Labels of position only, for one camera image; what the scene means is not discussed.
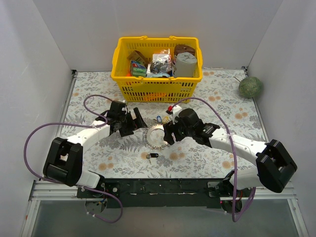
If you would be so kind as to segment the yellow key tag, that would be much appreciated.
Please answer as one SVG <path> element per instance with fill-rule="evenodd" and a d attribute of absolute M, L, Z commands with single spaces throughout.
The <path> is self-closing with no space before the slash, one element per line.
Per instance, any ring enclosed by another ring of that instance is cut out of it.
<path fill-rule="evenodd" d="M 169 122 L 169 117 L 165 116 L 163 119 L 162 119 L 162 123 L 168 123 Z"/>

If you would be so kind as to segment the black head key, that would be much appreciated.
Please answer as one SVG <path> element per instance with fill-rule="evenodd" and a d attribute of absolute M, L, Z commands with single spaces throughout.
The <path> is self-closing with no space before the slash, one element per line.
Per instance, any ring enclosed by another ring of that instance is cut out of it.
<path fill-rule="evenodd" d="M 146 159 L 152 159 L 152 158 L 158 158 L 159 154 L 158 153 L 149 153 L 146 155 Z"/>

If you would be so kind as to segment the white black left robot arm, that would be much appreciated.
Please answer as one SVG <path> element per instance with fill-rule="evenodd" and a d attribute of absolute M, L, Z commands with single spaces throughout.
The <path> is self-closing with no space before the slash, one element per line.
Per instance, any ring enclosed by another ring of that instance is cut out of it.
<path fill-rule="evenodd" d="M 131 112 L 124 102 L 112 101 L 110 109 L 101 113 L 91 126 L 66 139 L 57 137 L 52 141 L 43 174 L 69 187 L 86 186 L 93 197 L 101 197 L 105 185 L 100 182 L 101 175 L 83 168 L 84 153 L 117 131 L 124 137 L 146 127 L 138 108 Z"/>

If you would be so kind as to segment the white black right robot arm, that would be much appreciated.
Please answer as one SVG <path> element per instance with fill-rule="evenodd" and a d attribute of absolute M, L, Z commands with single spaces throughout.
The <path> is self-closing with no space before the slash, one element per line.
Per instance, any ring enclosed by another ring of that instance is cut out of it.
<path fill-rule="evenodd" d="M 164 141 L 170 145 L 190 137 L 200 145 L 236 153 L 240 158 L 255 165 L 241 171 L 231 171 L 215 186 L 229 196 L 241 190 L 265 187 L 274 193 L 281 193 L 297 171 L 297 165 L 278 140 L 269 143 L 229 135 L 225 129 L 213 123 L 204 123 L 193 109 L 170 106 L 167 111 L 172 120 L 163 126 Z"/>

